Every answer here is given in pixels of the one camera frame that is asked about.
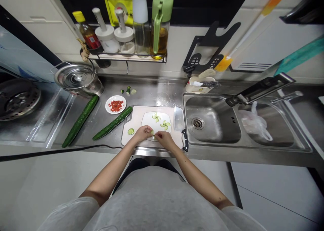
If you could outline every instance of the pot lid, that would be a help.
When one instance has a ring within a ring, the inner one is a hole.
[[[57,71],[54,80],[62,88],[78,89],[89,85],[95,76],[87,65],[68,65]]]

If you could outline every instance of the power cord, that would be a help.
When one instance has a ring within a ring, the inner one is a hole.
[[[82,148],[61,149],[61,150],[52,150],[52,151],[46,151],[46,152],[0,156],[0,162],[6,162],[6,161],[12,161],[12,160],[18,160],[18,159],[24,159],[24,158],[30,158],[30,157],[39,157],[39,156],[51,155],[51,154],[57,154],[57,153],[76,152],[76,151],[82,151],[82,150],[96,148],[96,147],[108,147],[111,149],[122,148],[122,147],[111,147],[109,145],[101,144],[101,145],[94,145],[94,146],[88,146],[88,147],[82,147]]]

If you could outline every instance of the sink drain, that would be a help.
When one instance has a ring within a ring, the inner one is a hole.
[[[202,130],[205,126],[204,121],[200,118],[193,118],[191,123],[192,123],[192,126],[197,130]]]

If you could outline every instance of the red label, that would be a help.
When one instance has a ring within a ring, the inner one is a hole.
[[[84,36],[85,42],[90,49],[96,49],[100,47],[100,41],[95,34]]]

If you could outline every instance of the gray shirt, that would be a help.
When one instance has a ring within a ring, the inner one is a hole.
[[[58,206],[39,227],[50,230],[265,230],[242,209],[221,211],[182,178],[151,166],[133,171],[99,207],[92,197]]]

